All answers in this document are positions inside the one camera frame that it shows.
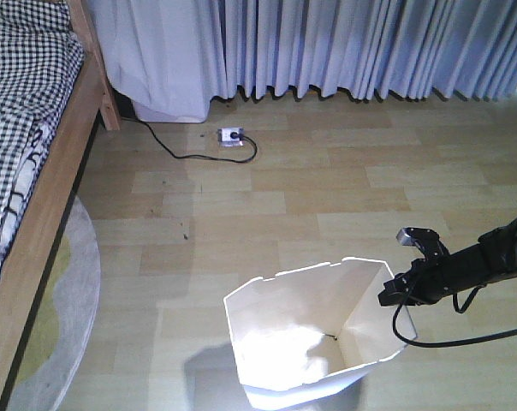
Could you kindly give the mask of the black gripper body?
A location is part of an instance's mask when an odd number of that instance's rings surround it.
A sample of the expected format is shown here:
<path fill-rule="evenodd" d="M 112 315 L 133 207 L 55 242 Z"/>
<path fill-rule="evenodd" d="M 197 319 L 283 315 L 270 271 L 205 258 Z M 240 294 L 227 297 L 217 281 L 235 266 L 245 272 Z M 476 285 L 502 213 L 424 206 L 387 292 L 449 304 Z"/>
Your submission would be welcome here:
<path fill-rule="evenodd" d="M 405 272 L 397 274 L 392 280 L 384 283 L 384 289 L 378 294 L 381 307 L 422 306 L 430 302 L 414 292 L 417 283 L 424 277 L 423 272 Z"/>

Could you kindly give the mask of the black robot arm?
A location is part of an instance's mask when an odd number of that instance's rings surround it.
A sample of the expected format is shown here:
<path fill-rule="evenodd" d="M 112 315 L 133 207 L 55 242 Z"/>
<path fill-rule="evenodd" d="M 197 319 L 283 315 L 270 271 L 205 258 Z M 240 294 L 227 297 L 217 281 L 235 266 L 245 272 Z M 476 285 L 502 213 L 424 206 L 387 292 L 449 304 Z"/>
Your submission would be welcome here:
<path fill-rule="evenodd" d="M 517 218 L 456 253 L 449 252 L 433 229 L 404 227 L 396 238 L 423 257 L 384 284 L 378 295 L 383 307 L 432 305 L 467 289 L 517 277 Z"/>

